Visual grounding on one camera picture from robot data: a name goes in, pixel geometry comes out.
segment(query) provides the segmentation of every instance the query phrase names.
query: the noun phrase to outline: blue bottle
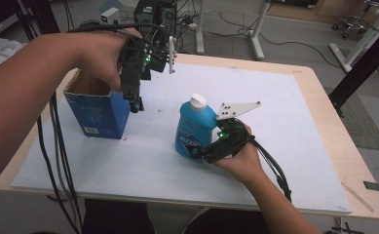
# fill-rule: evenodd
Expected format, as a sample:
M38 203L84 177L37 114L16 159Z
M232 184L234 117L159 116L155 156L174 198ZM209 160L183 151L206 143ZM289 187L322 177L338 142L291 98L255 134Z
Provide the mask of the blue bottle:
M185 146L209 145L214 128L216 128L215 112L207 105L204 97L193 94L190 101L186 101L180 107L180 119L174 142L176 151L186 158L191 158Z

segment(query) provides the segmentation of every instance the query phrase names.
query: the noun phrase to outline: white bottle cap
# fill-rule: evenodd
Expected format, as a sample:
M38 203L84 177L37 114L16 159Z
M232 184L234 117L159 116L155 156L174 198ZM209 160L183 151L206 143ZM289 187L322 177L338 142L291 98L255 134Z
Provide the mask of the white bottle cap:
M203 111L207 107L207 100L198 94L193 94L190 98L190 107L194 111Z

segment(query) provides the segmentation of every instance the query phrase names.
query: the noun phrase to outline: open box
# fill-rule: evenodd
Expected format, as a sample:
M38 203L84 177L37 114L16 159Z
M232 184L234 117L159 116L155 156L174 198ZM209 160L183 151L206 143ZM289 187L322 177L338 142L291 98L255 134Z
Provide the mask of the open box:
M122 138L131 108L122 94L78 70L64 96L85 136Z

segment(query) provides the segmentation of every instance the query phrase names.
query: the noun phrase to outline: person's leg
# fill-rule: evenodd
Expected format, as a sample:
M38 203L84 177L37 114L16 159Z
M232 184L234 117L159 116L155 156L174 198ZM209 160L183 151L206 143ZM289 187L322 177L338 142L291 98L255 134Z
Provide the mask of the person's leg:
M196 217L185 234L270 233L262 213L209 209Z
M146 204L86 199L84 234L155 233Z

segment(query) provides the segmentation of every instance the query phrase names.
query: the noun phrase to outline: human hand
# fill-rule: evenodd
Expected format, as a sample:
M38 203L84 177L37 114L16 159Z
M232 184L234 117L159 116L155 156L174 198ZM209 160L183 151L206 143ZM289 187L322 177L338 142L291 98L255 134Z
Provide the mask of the human hand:
M130 33L139 35L133 28L126 28ZM98 78L112 90L120 90L118 60L127 42L127 37L114 32L75 33L77 43L81 45L77 67Z
M251 134L250 127L244 124ZM257 177L265 176L256 147L248 142L232 158L223 158L216 161L214 165L229 172L235 179L243 184L256 180Z

